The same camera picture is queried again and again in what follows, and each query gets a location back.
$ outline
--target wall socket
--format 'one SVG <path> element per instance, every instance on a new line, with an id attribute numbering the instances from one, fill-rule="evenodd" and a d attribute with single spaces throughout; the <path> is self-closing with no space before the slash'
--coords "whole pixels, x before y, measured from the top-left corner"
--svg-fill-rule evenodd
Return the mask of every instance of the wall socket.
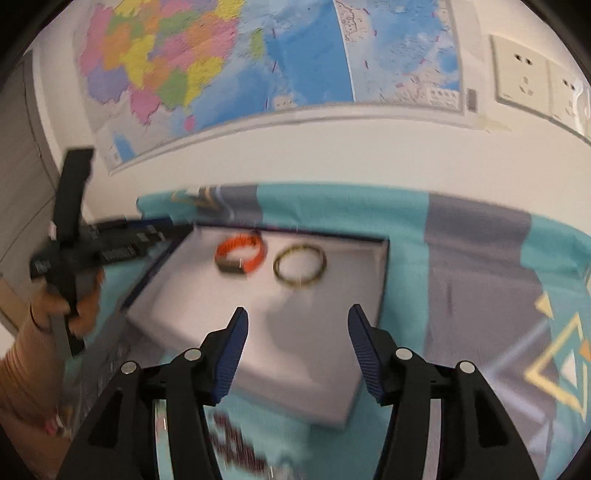
<path id="1" fill-rule="evenodd" d="M 499 101 L 550 116 L 546 58 L 496 35 L 492 35 L 492 46 Z"/>
<path id="2" fill-rule="evenodd" d="M 586 135 L 591 118 L 589 88 L 582 78 L 553 61 L 548 60 L 548 72 L 551 117 L 580 135 Z"/>

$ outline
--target gray door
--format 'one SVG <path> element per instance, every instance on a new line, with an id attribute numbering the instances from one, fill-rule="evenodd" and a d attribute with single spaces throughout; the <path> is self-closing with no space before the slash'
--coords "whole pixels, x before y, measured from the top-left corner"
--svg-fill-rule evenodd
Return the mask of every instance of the gray door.
<path id="1" fill-rule="evenodd" d="M 29 54 L 0 91 L 0 274 L 24 301 L 34 291 L 28 261 L 47 237 L 57 181 L 32 78 Z"/>

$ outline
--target orange wristband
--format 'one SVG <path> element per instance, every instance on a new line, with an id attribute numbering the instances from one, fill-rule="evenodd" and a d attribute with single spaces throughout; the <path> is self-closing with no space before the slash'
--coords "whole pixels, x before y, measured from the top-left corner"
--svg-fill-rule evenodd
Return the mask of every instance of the orange wristband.
<path id="1" fill-rule="evenodd" d="M 252 257 L 244 260 L 230 260 L 227 258 L 228 253 L 237 248 L 242 247 L 258 247 L 258 253 Z M 267 244 L 263 241 L 260 235 L 236 235 L 230 237 L 226 241 L 217 246 L 216 255 L 213 258 L 217 267 L 224 273 L 247 274 L 255 271 L 265 261 L 267 256 Z"/>

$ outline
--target person's hand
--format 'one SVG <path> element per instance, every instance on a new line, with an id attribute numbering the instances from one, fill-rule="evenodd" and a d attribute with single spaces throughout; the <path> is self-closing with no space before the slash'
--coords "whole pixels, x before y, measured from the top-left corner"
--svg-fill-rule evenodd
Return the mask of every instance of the person's hand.
<path id="1" fill-rule="evenodd" d="M 104 272 L 100 270 L 96 276 L 94 291 L 76 304 L 79 316 L 70 320 L 69 328 L 72 335 L 77 338 L 84 337 L 95 328 L 96 316 L 99 313 L 100 286 L 104 277 Z M 37 292 L 31 302 L 33 321 L 41 330 L 51 330 L 50 315 L 69 312 L 68 302 L 59 295 L 49 293 L 45 287 Z"/>

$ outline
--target bracelet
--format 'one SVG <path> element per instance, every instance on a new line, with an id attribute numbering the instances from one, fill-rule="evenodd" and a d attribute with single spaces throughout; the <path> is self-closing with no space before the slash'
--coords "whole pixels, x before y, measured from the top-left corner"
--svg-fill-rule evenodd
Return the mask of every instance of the bracelet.
<path id="1" fill-rule="evenodd" d="M 227 258 L 228 253 L 242 247 L 258 247 L 259 251 L 254 257 L 247 260 L 242 258 L 231 260 Z M 235 235 L 223 241 L 217 246 L 213 260 L 221 272 L 245 275 L 260 267 L 266 256 L 267 244 L 260 235 L 254 233 L 251 235 Z"/>
<path id="2" fill-rule="evenodd" d="M 302 250 L 312 250 L 318 254 L 319 258 L 321 259 L 321 263 L 320 263 L 318 270 L 316 272 L 314 272 L 314 274 L 308 278 L 295 279 L 295 278 L 287 278 L 287 277 L 283 276 L 283 274 L 280 272 L 281 261 L 285 257 L 287 257 L 288 255 L 292 254 L 293 252 L 302 251 Z M 324 275 L 324 272 L 326 271 L 326 265 L 327 265 L 326 253 L 324 252 L 324 250 L 322 250 L 320 247 L 317 247 L 316 245 L 298 244 L 298 245 L 292 245 L 291 247 L 283 250 L 283 252 L 281 252 L 279 255 L 277 255 L 277 257 L 275 258 L 275 261 L 273 262 L 273 273 L 277 277 L 277 280 L 279 280 L 280 282 L 282 282 L 292 288 L 302 288 L 302 287 L 307 287 L 308 285 L 319 281 L 322 278 L 322 275 Z"/>
<path id="3" fill-rule="evenodd" d="M 33 306 L 29 305 L 29 314 L 31 315 L 31 320 L 33 321 L 33 325 L 39 330 L 41 333 L 51 333 L 53 330 L 51 328 L 43 328 L 41 327 L 36 321 L 35 317 L 33 316 Z"/>

